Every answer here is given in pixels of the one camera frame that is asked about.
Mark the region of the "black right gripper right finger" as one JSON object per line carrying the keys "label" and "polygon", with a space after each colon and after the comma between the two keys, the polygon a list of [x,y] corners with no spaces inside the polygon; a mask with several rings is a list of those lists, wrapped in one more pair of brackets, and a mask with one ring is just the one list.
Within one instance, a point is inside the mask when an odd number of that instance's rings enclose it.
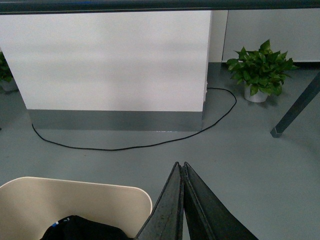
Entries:
{"label": "black right gripper right finger", "polygon": [[256,240],[187,162],[182,168],[184,212],[191,240]]}

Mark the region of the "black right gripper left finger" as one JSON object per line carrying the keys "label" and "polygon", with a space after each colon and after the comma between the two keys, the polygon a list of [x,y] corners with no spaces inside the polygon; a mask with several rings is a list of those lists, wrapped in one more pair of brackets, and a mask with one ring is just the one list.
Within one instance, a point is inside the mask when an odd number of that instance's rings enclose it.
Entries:
{"label": "black right gripper left finger", "polygon": [[136,240],[181,240],[184,222],[184,180],[176,162]]}

